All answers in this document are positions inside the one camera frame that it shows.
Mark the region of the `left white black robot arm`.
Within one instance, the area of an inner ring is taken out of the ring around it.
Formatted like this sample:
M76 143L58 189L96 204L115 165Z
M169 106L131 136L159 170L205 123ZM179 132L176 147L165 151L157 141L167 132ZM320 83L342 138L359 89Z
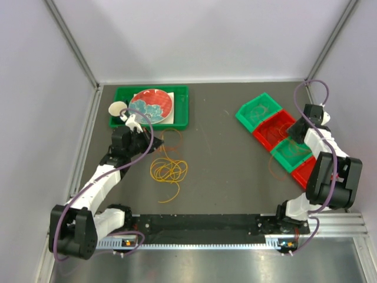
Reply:
M134 221L128 206L110 205L101 213L98 208L129 168L163 143L147 129L124 126L113 130L111 144L91 179L65 205L51 210L49 251L57 261L90 259L100 240L113 232L132 230Z

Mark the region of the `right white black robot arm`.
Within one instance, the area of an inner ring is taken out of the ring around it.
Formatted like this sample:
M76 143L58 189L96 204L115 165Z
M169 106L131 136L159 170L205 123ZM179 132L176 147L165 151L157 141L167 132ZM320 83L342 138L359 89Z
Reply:
M277 207L275 227L281 233L301 228L319 209L349 209L355 201L362 161L340 149L326 123L322 105L306 104L301 118L287 129L289 137L306 145L316 162L299 197Z

